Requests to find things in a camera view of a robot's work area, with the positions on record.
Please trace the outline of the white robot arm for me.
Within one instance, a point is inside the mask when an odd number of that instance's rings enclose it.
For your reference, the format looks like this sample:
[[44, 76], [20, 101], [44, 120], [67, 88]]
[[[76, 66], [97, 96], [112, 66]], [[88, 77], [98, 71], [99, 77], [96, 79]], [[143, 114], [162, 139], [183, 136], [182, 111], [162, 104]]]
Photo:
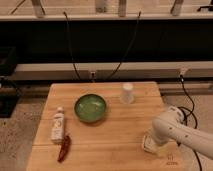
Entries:
[[169, 106], [152, 120], [151, 129], [143, 137], [143, 150], [156, 154], [172, 139], [213, 160], [213, 134], [185, 126], [184, 119], [179, 108]]

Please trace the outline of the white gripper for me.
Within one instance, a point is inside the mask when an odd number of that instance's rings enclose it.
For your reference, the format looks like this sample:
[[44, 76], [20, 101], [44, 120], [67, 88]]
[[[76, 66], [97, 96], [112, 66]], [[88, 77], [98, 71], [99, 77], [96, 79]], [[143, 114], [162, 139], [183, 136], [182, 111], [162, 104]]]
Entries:
[[163, 139], [163, 140], [160, 140], [160, 139], [159, 139], [158, 137], [156, 137], [155, 134], [152, 133], [151, 131], [148, 131], [148, 132], [146, 132], [146, 133], [150, 134], [151, 137], [153, 138], [153, 140], [154, 140], [158, 145], [166, 145], [166, 146], [168, 147], [168, 152], [166, 153], [166, 155], [169, 154], [169, 143], [171, 142], [171, 139], [165, 138], [165, 139]]

